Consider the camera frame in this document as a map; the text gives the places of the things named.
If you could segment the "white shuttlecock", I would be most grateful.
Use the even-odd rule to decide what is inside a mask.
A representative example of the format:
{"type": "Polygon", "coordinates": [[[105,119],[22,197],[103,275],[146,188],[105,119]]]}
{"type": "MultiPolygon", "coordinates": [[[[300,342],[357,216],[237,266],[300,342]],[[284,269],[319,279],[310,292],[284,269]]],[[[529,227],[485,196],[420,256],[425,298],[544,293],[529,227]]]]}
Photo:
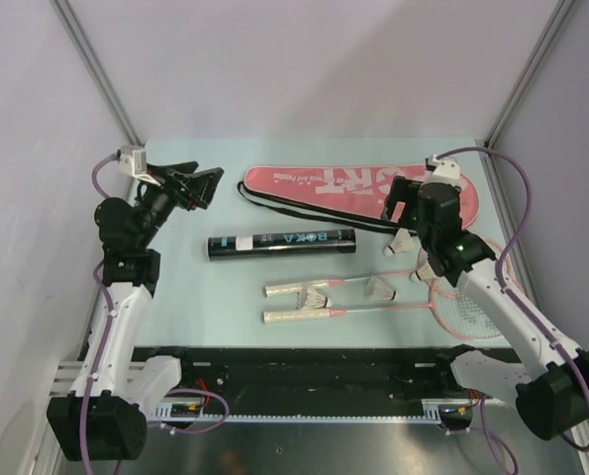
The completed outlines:
{"type": "Polygon", "coordinates": [[[315,287],[303,287],[298,293],[298,310],[327,309],[332,304],[332,300],[321,294],[315,287]]]}
{"type": "Polygon", "coordinates": [[[365,298],[375,302],[391,302],[397,298],[397,291],[377,276],[372,276],[365,286],[365,298]]]}
{"type": "Polygon", "coordinates": [[[424,261],[414,272],[410,274],[412,282],[426,282],[427,284],[437,281],[439,277],[435,274],[431,265],[424,261]]]}
{"type": "Polygon", "coordinates": [[[391,256],[400,252],[411,252],[414,249],[413,237],[406,229],[399,229],[393,239],[384,247],[383,253],[391,256]]]}

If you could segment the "black shuttlecock tube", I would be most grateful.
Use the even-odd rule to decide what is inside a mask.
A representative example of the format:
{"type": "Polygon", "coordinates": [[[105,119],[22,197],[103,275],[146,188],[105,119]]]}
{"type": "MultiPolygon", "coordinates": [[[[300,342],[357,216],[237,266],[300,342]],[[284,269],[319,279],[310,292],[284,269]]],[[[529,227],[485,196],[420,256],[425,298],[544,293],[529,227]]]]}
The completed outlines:
{"type": "Polygon", "coordinates": [[[353,229],[209,237],[210,260],[356,252],[353,229]]]}

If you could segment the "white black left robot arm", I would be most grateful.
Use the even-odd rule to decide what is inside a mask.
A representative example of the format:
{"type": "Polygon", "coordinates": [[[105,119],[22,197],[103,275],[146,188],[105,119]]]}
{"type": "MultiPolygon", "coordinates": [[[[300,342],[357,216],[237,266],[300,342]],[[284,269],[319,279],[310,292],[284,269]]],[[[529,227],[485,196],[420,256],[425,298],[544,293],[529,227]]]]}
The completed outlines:
{"type": "Polygon", "coordinates": [[[49,426],[65,458],[135,460],[143,452],[155,409],[171,392],[182,396],[196,372],[172,356],[154,356],[129,375],[135,339],[159,278],[161,255],[150,244],[176,210],[207,209],[224,175],[195,161],[149,165],[134,204],[104,197],[94,222],[103,258],[93,276],[104,298],[78,375],[64,396],[49,400],[49,426]]]}

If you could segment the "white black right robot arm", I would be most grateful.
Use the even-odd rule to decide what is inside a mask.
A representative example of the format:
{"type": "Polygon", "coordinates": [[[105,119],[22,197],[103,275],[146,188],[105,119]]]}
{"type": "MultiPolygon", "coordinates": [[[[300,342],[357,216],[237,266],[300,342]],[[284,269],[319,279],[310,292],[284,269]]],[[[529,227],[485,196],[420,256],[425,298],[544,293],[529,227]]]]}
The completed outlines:
{"type": "MultiPolygon", "coordinates": [[[[551,440],[589,426],[589,350],[558,330],[506,275],[505,254],[464,229],[459,187],[430,179],[393,179],[382,218],[404,209],[400,228],[417,234],[428,264],[475,303],[516,352],[505,363],[467,348],[436,369],[434,384],[446,397],[467,387],[516,409],[538,438],[551,440]]],[[[589,451],[589,442],[582,445],[589,451]]]]}

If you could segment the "lower pink badminton racket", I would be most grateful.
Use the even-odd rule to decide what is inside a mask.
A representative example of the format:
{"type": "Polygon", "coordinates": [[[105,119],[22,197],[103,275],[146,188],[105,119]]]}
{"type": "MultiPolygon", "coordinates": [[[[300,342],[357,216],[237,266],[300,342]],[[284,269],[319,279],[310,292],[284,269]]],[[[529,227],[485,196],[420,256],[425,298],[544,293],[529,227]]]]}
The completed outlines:
{"type": "MultiPolygon", "coordinates": [[[[365,282],[363,285],[363,298],[365,305],[359,308],[340,308],[332,304],[327,309],[298,310],[297,304],[292,310],[265,310],[262,312],[262,321],[265,324],[286,323],[286,322],[303,322],[326,320],[330,318],[341,317],[349,314],[364,314],[374,312],[417,312],[425,311],[429,313],[436,323],[447,333],[452,336],[466,341],[485,341],[495,340],[502,336],[496,325],[480,309],[478,304],[470,298],[449,285],[448,291],[451,291],[454,299],[447,298],[435,292],[424,282],[413,282],[426,288],[426,300],[423,302],[406,301],[400,298],[397,291],[397,298],[391,302],[375,302],[365,298],[365,282]]],[[[329,289],[317,289],[321,294],[329,297],[326,292],[329,289]]]]}

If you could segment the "pink badminton racket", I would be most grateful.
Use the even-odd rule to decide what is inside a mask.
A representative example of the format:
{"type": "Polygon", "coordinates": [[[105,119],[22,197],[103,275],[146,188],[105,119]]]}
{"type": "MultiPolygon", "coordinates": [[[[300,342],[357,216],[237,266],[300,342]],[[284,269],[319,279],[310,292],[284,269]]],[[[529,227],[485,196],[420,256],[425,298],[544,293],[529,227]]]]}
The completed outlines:
{"type": "Polygon", "coordinates": [[[267,285],[264,287],[264,295],[266,297],[273,297],[295,294],[300,292],[304,288],[329,289],[331,287],[336,287],[346,283],[353,282],[365,282],[367,288],[373,289],[380,287],[381,285],[387,287],[385,278],[406,275],[409,276],[411,281],[424,282],[431,288],[434,288],[436,293],[443,295],[447,298],[454,299],[452,292],[447,290],[449,285],[444,282],[444,279],[442,277],[437,277],[435,275],[432,268],[428,264],[427,254],[422,249],[418,253],[417,268],[413,270],[394,271],[373,276],[360,276],[339,279],[320,279],[306,282],[267,285]]]}
{"type": "MultiPolygon", "coordinates": [[[[365,282],[363,285],[363,298],[365,305],[359,308],[340,308],[332,304],[327,309],[298,310],[297,304],[292,310],[265,310],[262,312],[262,321],[265,324],[286,323],[286,322],[303,322],[326,320],[330,318],[341,317],[349,314],[364,314],[374,312],[417,312],[425,311],[429,313],[436,323],[447,333],[452,336],[466,341],[485,341],[495,340],[502,336],[496,325],[480,309],[478,304],[470,298],[449,285],[448,291],[451,291],[454,299],[447,298],[435,292],[424,282],[413,282],[426,288],[426,300],[423,302],[406,301],[400,298],[397,291],[397,298],[391,302],[375,302],[365,298],[365,282]]],[[[329,289],[317,289],[321,294],[329,297],[326,292],[329,289]]]]}

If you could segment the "upper pink badminton racket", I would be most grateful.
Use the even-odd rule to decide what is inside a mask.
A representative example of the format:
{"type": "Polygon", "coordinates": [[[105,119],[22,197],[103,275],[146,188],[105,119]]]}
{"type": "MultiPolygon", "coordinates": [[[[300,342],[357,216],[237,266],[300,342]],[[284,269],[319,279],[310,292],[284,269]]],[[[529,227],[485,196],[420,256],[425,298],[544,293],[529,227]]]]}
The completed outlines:
{"type": "Polygon", "coordinates": [[[442,277],[437,277],[435,275],[432,268],[428,264],[427,254],[422,249],[418,253],[417,268],[413,270],[394,271],[373,276],[360,276],[339,279],[320,279],[306,282],[267,285],[264,287],[264,295],[266,297],[273,297],[295,294],[300,292],[304,288],[329,289],[331,287],[336,287],[346,283],[353,282],[365,282],[367,288],[373,289],[380,287],[381,285],[387,287],[385,278],[406,275],[409,276],[411,281],[424,282],[431,288],[434,288],[436,293],[443,295],[447,298],[454,299],[452,292],[447,290],[449,285],[444,282],[444,279],[442,277]]]}

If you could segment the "pink racket bag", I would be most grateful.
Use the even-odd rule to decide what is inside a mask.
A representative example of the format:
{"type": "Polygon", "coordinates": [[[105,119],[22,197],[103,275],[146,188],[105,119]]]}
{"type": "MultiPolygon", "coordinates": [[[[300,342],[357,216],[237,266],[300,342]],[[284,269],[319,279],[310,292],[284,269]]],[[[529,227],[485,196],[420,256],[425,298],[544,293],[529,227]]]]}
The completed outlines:
{"type": "Polygon", "coordinates": [[[255,166],[238,182],[240,194],[256,206],[286,216],[394,235],[401,209],[380,219],[395,177],[424,181],[423,164],[380,166],[255,166]]]}

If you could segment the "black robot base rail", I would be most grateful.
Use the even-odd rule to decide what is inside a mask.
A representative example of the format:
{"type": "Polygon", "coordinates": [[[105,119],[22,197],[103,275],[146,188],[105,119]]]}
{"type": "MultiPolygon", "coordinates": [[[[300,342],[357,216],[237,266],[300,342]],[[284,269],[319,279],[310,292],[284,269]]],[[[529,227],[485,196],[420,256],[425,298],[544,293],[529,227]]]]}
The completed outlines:
{"type": "Polygon", "coordinates": [[[420,416],[427,400],[468,403],[444,347],[196,348],[139,346],[132,359],[172,356],[180,387],[222,396],[240,418],[321,420],[420,416]]]}

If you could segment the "left aluminium frame post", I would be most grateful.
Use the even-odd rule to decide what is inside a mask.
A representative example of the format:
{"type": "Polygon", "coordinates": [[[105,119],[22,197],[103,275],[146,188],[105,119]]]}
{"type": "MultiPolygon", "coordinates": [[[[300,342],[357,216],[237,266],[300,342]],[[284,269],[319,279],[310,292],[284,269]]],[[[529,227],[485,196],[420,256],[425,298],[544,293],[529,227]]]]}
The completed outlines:
{"type": "Polygon", "coordinates": [[[49,0],[126,143],[142,145],[127,111],[70,1],[49,0]]]}

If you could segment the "aluminium frame post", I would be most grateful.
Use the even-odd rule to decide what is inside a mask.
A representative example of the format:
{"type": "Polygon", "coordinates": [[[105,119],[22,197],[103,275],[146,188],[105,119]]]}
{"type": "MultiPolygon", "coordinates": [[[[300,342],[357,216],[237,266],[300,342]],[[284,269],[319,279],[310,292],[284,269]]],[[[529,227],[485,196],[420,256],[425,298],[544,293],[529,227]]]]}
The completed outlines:
{"type": "Polygon", "coordinates": [[[127,111],[70,1],[49,0],[126,143],[142,145],[127,111]]]}
{"type": "Polygon", "coordinates": [[[494,146],[498,143],[579,5],[580,1],[577,0],[560,0],[556,3],[513,89],[485,137],[484,145],[494,146]]]}

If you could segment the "right aluminium frame post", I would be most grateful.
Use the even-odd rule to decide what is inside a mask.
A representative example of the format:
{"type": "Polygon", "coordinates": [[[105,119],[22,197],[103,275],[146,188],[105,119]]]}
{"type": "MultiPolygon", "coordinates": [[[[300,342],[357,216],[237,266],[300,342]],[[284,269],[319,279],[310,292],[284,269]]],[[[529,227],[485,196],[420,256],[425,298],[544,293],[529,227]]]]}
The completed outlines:
{"type": "Polygon", "coordinates": [[[577,0],[560,0],[556,3],[513,89],[485,137],[484,145],[494,146],[498,143],[579,5],[580,1],[577,0]]]}

